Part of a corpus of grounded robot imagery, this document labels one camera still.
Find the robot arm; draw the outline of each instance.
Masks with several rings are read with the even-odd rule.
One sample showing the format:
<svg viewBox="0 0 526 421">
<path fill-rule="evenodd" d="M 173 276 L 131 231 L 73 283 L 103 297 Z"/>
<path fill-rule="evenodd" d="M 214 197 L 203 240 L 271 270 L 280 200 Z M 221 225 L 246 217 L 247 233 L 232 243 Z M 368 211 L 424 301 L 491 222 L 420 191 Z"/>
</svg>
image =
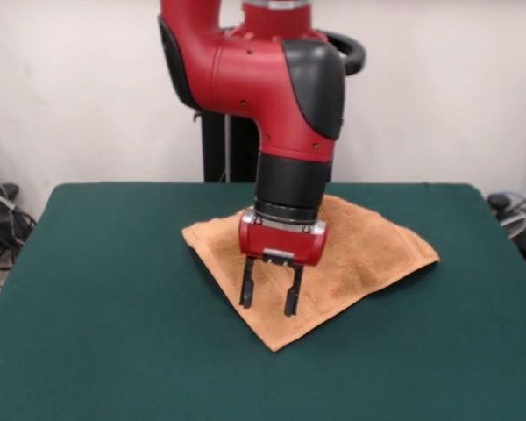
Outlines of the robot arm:
<svg viewBox="0 0 526 421">
<path fill-rule="evenodd" d="M 252 304 L 252 268 L 262 259 L 295 270 L 285 306 L 292 316 L 303 267 L 317 265 L 325 246 L 317 215 L 343 124 L 345 76 L 362 69 L 365 52 L 313 30 L 308 0 L 244 0 L 245 21 L 229 30 L 219 26 L 220 5 L 162 0 L 167 65 L 184 104 L 251 118 L 259 128 L 254 207 L 238 230 L 246 255 L 240 305 Z"/>
</svg>

